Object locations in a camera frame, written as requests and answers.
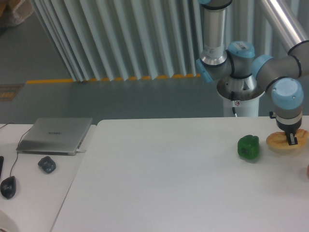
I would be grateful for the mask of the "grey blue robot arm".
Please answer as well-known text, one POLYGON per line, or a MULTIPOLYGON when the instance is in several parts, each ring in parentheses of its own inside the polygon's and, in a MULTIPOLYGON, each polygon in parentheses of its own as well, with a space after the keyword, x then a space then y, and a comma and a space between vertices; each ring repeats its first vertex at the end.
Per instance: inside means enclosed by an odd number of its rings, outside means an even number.
POLYGON ((267 94, 274 103, 269 116, 276 120, 288 148, 300 145, 297 130, 302 123, 304 93, 299 78, 309 73, 309 38, 282 0, 260 0, 258 5, 278 34, 287 56, 255 56, 252 44, 224 44, 229 0, 201 0, 204 11, 204 46, 196 61, 205 82, 220 79, 218 93, 229 101, 234 116, 238 102, 245 103, 267 94))

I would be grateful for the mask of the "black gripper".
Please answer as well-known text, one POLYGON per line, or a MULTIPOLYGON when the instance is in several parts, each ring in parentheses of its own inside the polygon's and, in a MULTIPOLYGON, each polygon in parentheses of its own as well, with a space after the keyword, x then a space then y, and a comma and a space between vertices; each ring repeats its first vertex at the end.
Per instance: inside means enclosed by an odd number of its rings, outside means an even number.
POLYGON ((282 118, 275 112, 270 111, 269 117, 276 119, 277 126, 279 129, 286 133, 288 145, 298 145, 297 138, 295 137, 296 130, 300 128, 302 124, 302 112, 293 118, 282 118))

